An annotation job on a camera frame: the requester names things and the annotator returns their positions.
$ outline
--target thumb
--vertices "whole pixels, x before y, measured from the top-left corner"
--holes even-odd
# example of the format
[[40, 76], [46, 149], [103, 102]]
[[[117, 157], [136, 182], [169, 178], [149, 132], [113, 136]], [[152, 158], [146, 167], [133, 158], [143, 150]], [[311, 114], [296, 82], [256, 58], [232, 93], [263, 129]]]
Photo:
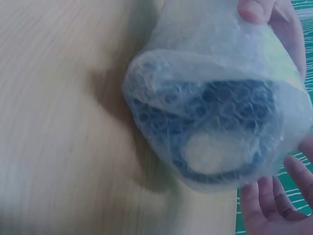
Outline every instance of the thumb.
[[238, 12], [248, 22], [266, 24], [276, 0], [239, 0]]

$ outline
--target dark object inside bubble wrap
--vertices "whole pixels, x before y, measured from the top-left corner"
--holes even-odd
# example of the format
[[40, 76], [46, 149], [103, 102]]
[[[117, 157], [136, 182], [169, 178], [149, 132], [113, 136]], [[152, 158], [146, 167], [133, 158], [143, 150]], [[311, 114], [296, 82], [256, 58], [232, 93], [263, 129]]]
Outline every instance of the dark object inside bubble wrap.
[[[177, 101], [184, 91], [192, 86], [195, 83], [173, 81], [167, 84], [164, 94], [159, 95], [164, 104], [171, 106], [179, 103]], [[223, 184], [249, 176], [265, 160], [268, 136], [260, 137], [258, 151], [253, 153], [251, 161], [238, 169], [214, 174], [191, 169], [183, 147], [199, 130], [214, 129], [227, 133], [242, 128], [259, 136], [263, 127], [275, 118], [273, 94], [277, 86], [274, 82], [246, 79], [197, 83], [197, 87], [199, 93], [184, 100], [183, 104], [173, 105], [174, 109], [183, 110], [184, 116], [152, 107], [131, 96], [126, 100], [145, 138], [166, 148], [173, 165], [185, 179], [200, 184]]]

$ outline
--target bubble wrap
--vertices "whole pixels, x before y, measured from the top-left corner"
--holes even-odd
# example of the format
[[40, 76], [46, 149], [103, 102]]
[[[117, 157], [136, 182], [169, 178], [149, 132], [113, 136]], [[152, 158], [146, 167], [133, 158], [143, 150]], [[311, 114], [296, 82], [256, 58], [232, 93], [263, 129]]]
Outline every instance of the bubble wrap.
[[267, 25], [235, 0], [166, 0], [123, 94], [156, 154], [200, 191], [277, 172], [312, 124], [299, 72]]

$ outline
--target wooden table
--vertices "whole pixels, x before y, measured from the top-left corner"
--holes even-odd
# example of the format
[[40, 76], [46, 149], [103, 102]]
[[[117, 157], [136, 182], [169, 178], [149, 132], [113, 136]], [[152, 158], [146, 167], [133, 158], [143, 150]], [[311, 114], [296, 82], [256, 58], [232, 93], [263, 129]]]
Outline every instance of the wooden table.
[[161, 5], [0, 0], [0, 234], [234, 234], [236, 192], [182, 185], [121, 94]]

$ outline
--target human hand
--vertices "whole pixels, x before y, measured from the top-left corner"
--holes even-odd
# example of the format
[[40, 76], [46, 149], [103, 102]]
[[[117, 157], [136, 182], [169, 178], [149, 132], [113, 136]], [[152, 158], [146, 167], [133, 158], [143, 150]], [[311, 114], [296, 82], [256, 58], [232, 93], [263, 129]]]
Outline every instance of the human hand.
[[[299, 149], [313, 162], [313, 133], [306, 137]], [[287, 157], [284, 165], [313, 209], [313, 174], [295, 157]], [[312, 234], [313, 216], [295, 209], [277, 177], [262, 178], [245, 186], [240, 203], [248, 235]]]
[[239, 0], [238, 12], [251, 23], [269, 24], [297, 65], [302, 77], [306, 77], [302, 25], [291, 0]]

